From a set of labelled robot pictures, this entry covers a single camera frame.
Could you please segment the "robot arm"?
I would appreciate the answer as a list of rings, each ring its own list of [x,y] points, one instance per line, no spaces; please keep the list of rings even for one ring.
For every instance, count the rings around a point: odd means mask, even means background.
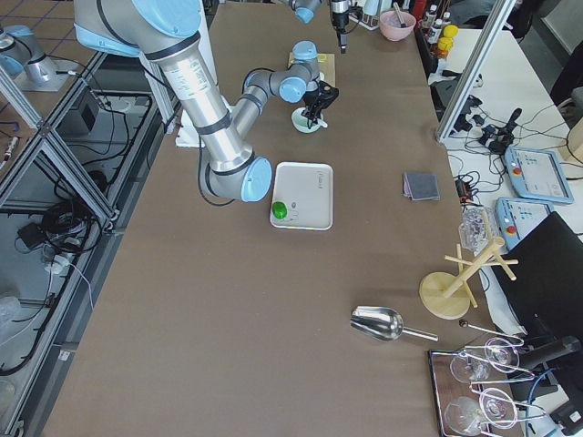
[[[206,26],[201,2],[76,1],[74,8],[80,44],[117,56],[145,56],[161,68],[204,146],[199,189],[218,198],[255,202],[268,193],[271,164],[255,155],[245,137],[270,97],[303,101],[304,116],[317,124],[339,95],[320,78],[315,44],[301,41],[286,70],[250,72],[229,108],[199,50]]]
[[[323,5],[321,0],[290,0],[286,4],[294,12],[295,16],[304,24],[312,21],[315,13]],[[346,53],[348,46],[348,31],[346,26],[349,24],[349,15],[353,6],[349,0],[331,0],[328,2],[332,28],[337,37],[338,47],[342,54]]]

